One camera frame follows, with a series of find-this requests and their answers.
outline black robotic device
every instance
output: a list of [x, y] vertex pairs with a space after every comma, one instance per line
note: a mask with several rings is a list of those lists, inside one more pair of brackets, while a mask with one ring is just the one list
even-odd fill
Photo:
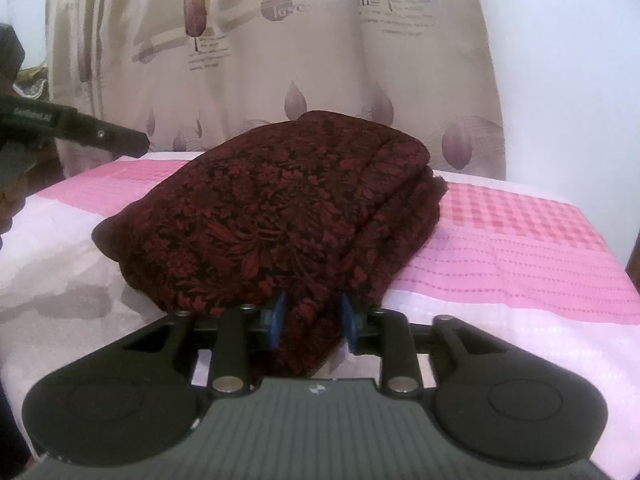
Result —
[[[418, 325], [341, 303], [351, 351], [381, 357], [380, 386], [250, 386], [249, 353], [277, 347], [284, 293], [218, 320], [173, 314], [31, 389], [23, 419], [47, 456], [25, 478], [607, 479], [589, 460], [607, 408], [583, 378], [451, 316]], [[199, 349], [212, 350], [206, 387], [190, 379]]]

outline bed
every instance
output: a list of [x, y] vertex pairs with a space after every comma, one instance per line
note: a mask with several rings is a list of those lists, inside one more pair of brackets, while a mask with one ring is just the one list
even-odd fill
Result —
[[[197, 153], [121, 158], [27, 200], [0, 255], [0, 379], [22, 431], [27, 391], [47, 373], [164, 314], [91, 240], [94, 226]], [[476, 176], [449, 182], [440, 222], [383, 306], [429, 323], [451, 314], [595, 384], [609, 421], [594, 461], [640, 470], [640, 296], [603, 239], [561, 197]], [[338, 349], [316, 374], [376, 377], [377, 358]], [[433, 384], [426, 359], [425, 384]], [[196, 368], [202, 381], [206, 367]]]

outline floral pattern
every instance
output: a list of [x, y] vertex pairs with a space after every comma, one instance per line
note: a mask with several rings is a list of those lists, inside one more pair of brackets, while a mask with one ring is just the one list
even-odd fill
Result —
[[313, 111], [203, 154], [101, 222], [94, 241], [165, 311], [218, 316], [288, 293], [277, 352], [256, 374], [316, 370], [340, 341], [338, 292], [380, 302], [427, 241], [446, 184], [418, 140]]

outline beige curtain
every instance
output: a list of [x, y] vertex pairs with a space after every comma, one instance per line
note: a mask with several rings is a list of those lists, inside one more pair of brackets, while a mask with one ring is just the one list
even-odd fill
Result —
[[[417, 137], [435, 169], [504, 178], [478, 0], [47, 3], [52, 99], [146, 132], [153, 150], [204, 150], [321, 109]], [[60, 150], [67, 174], [110, 160]]]

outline white wall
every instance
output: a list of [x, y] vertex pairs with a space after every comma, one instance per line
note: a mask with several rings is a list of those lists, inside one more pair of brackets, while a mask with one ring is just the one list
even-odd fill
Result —
[[481, 0], [507, 178], [572, 200], [625, 265], [640, 230], [640, 0]]
[[13, 25], [24, 48], [23, 68], [46, 58], [44, 6], [45, 0], [0, 0], [0, 22]]

